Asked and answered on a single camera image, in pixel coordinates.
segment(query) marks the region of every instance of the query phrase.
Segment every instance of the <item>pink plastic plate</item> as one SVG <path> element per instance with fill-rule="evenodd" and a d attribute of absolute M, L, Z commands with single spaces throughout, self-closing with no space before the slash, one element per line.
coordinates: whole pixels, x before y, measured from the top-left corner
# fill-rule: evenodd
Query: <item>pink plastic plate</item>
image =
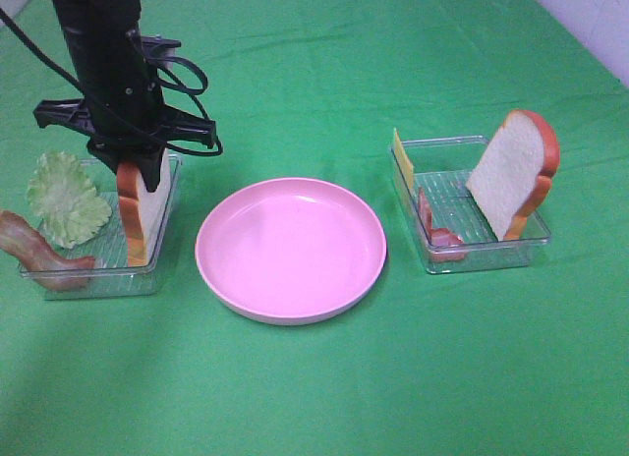
<path fill-rule="evenodd" d="M 373 210 L 318 179 L 248 186 L 205 219 L 195 247 L 200 274 L 230 309 L 298 325 L 340 314 L 368 292 L 386 258 Z"/>

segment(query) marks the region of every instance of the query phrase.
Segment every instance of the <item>green tablecloth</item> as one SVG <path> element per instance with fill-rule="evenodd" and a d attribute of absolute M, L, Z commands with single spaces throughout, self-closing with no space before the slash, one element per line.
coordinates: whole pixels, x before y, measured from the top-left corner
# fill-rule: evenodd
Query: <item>green tablecloth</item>
<path fill-rule="evenodd" d="M 71 68 L 49 2 L 18 22 Z M 225 154 L 185 159 L 156 295 L 46 302 L 0 255 L 0 454 L 626 454 L 629 92 L 534 0 L 143 0 L 141 27 L 208 72 Z M 32 219 L 37 156 L 86 140 L 35 125 L 40 99 L 77 94 L 0 45 L 0 207 Z M 552 243 L 526 268 L 424 273 L 393 127 L 491 135 L 514 107 L 560 137 Z M 198 274 L 205 216 L 278 176 L 340 184 L 382 221 L 379 280 L 332 320 L 248 320 Z"/>

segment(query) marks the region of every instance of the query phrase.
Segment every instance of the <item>white bread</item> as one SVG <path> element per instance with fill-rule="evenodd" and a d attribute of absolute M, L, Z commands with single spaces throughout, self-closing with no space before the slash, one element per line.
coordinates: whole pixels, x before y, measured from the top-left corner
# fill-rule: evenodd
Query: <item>white bread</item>
<path fill-rule="evenodd" d="M 138 166 L 123 160 L 118 165 L 116 184 L 120 218 L 127 237 L 128 266 L 148 264 L 155 247 L 159 225 L 170 191 L 168 151 L 161 160 L 160 181 L 155 192 L 146 190 Z"/>
<path fill-rule="evenodd" d="M 516 240 L 559 167 L 559 142 L 545 119 L 511 111 L 466 183 L 498 240 Z"/>

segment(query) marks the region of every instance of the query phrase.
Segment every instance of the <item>lettuce leaf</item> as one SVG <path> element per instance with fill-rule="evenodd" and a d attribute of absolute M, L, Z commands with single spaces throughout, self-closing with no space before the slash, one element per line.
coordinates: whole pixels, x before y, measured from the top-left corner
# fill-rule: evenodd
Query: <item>lettuce leaf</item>
<path fill-rule="evenodd" d="M 43 219 L 43 233 L 63 248 L 93 238 L 111 216 L 79 159 L 64 151 L 43 153 L 29 181 L 27 200 Z"/>

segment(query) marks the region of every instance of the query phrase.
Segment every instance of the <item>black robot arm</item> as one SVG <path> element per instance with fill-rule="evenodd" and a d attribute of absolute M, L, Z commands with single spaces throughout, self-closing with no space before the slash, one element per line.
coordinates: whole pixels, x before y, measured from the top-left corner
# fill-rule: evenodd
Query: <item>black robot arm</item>
<path fill-rule="evenodd" d="M 52 2 L 77 74 L 75 86 L 84 98 L 41 101 L 34 110 L 39 127 L 61 125 L 88 136 L 87 150 L 113 172 L 121 159 L 132 160 L 150 192 L 159 184 L 165 147 L 203 156 L 222 152 L 215 123 L 196 99 L 207 88 L 205 74 L 172 55 L 179 41 L 141 37 L 140 0 Z M 192 70 L 201 87 L 183 86 L 169 70 L 173 62 Z M 159 78 L 158 70 L 174 83 Z M 202 117 L 166 105 L 163 86 L 187 93 Z M 210 150 L 187 150 L 170 143 L 175 140 L 202 143 Z"/>

